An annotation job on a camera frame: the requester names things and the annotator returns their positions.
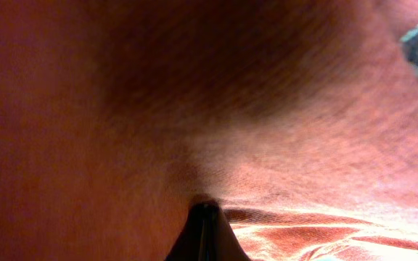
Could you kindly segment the orange printed t-shirt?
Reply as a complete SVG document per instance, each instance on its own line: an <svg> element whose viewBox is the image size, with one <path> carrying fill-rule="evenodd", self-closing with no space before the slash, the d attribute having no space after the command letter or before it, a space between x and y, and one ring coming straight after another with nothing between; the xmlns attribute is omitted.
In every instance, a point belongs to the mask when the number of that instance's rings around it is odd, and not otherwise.
<svg viewBox="0 0 418 261"><path fill-rule="evenodd" d="M418 1L0 1L0 260L418 260Z"/></svg>

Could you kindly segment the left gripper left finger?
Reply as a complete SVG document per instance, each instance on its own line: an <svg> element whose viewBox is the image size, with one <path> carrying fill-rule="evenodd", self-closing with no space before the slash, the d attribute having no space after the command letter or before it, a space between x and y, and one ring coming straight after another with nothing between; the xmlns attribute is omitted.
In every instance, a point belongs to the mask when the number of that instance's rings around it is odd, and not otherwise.
<svg viewBox="0 0 418 261"><path fill-rule="evenodd" d="M165 261L206 260L206 204L193 206Z"/></svg>

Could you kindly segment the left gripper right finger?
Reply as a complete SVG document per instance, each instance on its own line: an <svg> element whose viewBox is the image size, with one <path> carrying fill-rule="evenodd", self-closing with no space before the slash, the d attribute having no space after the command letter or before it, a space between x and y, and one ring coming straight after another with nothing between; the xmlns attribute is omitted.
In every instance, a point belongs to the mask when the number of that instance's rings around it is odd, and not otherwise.
<svg viewBox="0 0 418 261"><path fill-rule="evenodd" d="M205 261L250 261L219 206L205 205Z"/></svg>

